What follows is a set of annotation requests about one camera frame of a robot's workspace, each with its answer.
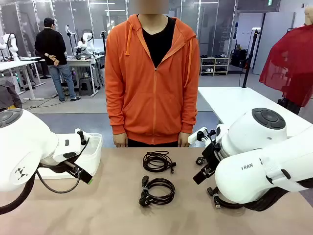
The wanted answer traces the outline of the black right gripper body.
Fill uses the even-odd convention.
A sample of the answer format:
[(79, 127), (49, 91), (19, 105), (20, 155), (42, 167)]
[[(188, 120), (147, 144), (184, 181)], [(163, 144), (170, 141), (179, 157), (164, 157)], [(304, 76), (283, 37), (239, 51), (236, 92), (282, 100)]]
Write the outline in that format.
[(221, 150), (219, 143), (210, 143), (202, 152), (207, 164), (201, 169), (203, 172), (214, 172), (221, 161), (218, 152)]

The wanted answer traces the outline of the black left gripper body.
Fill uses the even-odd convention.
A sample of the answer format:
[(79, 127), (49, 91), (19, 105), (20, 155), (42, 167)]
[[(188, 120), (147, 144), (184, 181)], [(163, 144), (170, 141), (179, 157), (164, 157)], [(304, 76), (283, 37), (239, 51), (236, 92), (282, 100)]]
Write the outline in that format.
[(48, 168), (51, 169), (55, 173), (64, 173), (67, 172), (71, 176), (80, 176), (80, 167), (72, 162), (69, 161), (63, 161), (59, 163), (58, 165), (47, 165), (40, 163), (41, 168)]

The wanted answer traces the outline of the person's left hand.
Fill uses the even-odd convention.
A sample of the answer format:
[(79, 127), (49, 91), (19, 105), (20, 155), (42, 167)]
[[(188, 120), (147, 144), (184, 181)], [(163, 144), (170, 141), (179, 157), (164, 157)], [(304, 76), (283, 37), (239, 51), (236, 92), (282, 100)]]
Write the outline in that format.
[(178, 147), (189, 147), (189, 133), (180, 132), (178, 138)]

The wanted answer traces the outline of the person's right hand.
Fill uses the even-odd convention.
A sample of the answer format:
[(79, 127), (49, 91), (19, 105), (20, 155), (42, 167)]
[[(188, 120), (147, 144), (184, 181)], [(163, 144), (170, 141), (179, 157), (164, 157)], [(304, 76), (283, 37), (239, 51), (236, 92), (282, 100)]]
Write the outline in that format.
[(126, 133), (114, 134), (113, 135), (113, 142), (114, 142), (114, 145), (117, 148), (128, 147), (128, 137), (127, 137), (127, 134)]

